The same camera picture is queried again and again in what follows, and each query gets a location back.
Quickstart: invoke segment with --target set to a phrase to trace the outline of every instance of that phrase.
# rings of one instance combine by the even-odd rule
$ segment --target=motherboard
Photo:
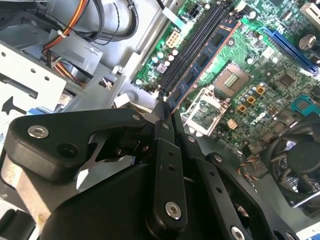
[[[299,0],[226,2],[186,0],[177,13],[186,27],[169,26],[133,84],[179,108],[191,133],[249,158],[320,114],[320,10]],[[208,16],[211,30],[196,38]]]

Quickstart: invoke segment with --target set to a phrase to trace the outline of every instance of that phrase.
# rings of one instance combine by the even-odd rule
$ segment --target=cpu cooler fan
[[[289,205],[313,196],[320,189],[319,115],[308,115],[274,140],[262,158]],[[320,196],[300,208],[307,216],[313,215],[320,210]]]

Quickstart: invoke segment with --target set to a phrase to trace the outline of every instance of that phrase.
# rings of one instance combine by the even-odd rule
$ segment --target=silver screw
[[[36,139],[45,139],[48,137],[49,131],[44,126],[35,125],[28,128],[28,134]]]
[[[145,151],[147,151],[148,149],[149,149],[149,146],[146,145],[146,146],[144,146],[144,147],[142,148],[142,152],[145,152]]]
[[[295,240],[294,236],[290,232],[285,233],[290,240]]]
[[[170,127],[167,124],[162,124],[162,126],[164,126],[166,129],[169,129]]]
[[[231,233],[235,240],[245,240],[245,236],[236,226],[231,227]]]
[[[133,117],[135,120],[140,121],[140,117],[139,117],[139,116],[137,116],[137,115],[132,115],[132,117]]]
[[[218,162],[220,162],[220,163],[222,162],[221,157],[219,157],[218,155],[215,155],[214,158],[215,158],[215,160],[217,160]]]
[[[188,136],[190,142],[194,143],[196,140],[192,136]]]
[[[179,220],[181,218],[181,209],[173,201],[168,201],[165,204],[165,211],[171,218]]]
[[[124,72],[124,67],[119,65],[118,72],[122,74]]]

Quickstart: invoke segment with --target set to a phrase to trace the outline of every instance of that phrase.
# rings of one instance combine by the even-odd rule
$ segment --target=blue pcie slot
[[[239,25],[240,23],[234,20],[222,20],[219,23],[212,36],[205,43],[204,47],[200,50],[199,54],[195,57],[173,89],[172,94],[167,98],[166,101],[170,104],[171,113],[175,112],[190,89],[208,68]]]
[[[293,57],[305,70],[315,75],[319,72],[319,68],[313,64],[305,55],[299,52],[287,39],[278,31],[270,31],[266,27],[261,30],[266,33],[277,45],[282,47],[291,57]]]
[[[291,110],[299,112],[303,116],[308,116],[310,113],[316,113],[320,115],[320,107],[318,107],[312,101],[308,95],[300,95],[296,100],[291,103]]]

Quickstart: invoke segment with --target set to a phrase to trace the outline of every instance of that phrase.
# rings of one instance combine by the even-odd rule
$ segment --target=green circuit board
[[[204,6],[210,2],[187,0],[178,15],[186,14],[195,3]],[[190,110],[189,107],[201,89],[215,86],[215,96],[219,99],[230,98],[231,104],[210,137],[221,138],[240,150],[248,147],[254,154],[281,135],[295,121],[303,118],[303,114],[293,111],[292,108],[292,103],[299,96],[310,97],[312,104],[317,106],[318,99],[314,96],[320,92],[318,77],[302,70],[295,59],[288,56],[269,36],[260,31],[262,27],[277,30],[297,49],[299,40],[306,34],[312,33],[318,37],[319,31],[300,12],[300,7],[304,3],[295,0],[246,1],[246,4],[256,12],[257,17],[249,19],[245,16],[240,20],[241,26],[181,104],[180,112],[183,113],[183,119],[187,119],[191,114],[187,110]],[[183,49],[184,43],[189,39],[201,17],[200,15],[195,19],[192,27],[185,33],[183,41],[176,48],[178,51]],[[139,83],[137,85],[146,91],[154,91],[162,77],[152,62],[152,57],[159,51],[165,52],[166,56],[171,54],[172,49],[168,48],[165,42],[173,29],[173,25],[168,28],[135,78]],[[309,59],[312,57],[310,52],[303,54]],[[217,84],[230,66],[238,67],[239,72],[247,77],[232,96],[226,94],[226,91]],[[237,74],[229,77],[224,80],[237,81]],[[215,108],[210,110],[210,106],[205,104],[202,104],[202,108],[194,115],[193,120],[203,127],[208,127],[212,118],[216,116],[213,114]]]
[[[197,26],[201,23],[201,20],[205,16],[206,12],[208,12],[209,9],[206,9],[206,6],[210,6],[210,3],[211,0],[186,0],[184,2],[183,6],[177,13],[177,16],[184,20],[186,27],[179,32],[180,30],[173,23],[169,25],[160,41],[157,43],[155,49],[152,51],[150,57],[145,62],[143,68],[134,78],[134,84],[150,93],[153,93],[158,88],[158,84],[163,76],[163,73],[157,69],[155,64],[163,64],[162,66],[165,66],[165,63],[171,64],[173,61],[172,57],[175,57],[174,51],[177,51],[179,54],[180,50],[184,48],[192,34],[196,31]],[[197,16],[190,20],[187,16],[187,13],[195,6],[195,4],[201,6],[201,10]],[[170,47],[168,46],[167,42],[168,38],[173,34],[173,32],[179,33],[179,39],[176,44],[172,45],[174,47]],[[158,55],[161,53],[163,54],[163,57],[159,58]]]

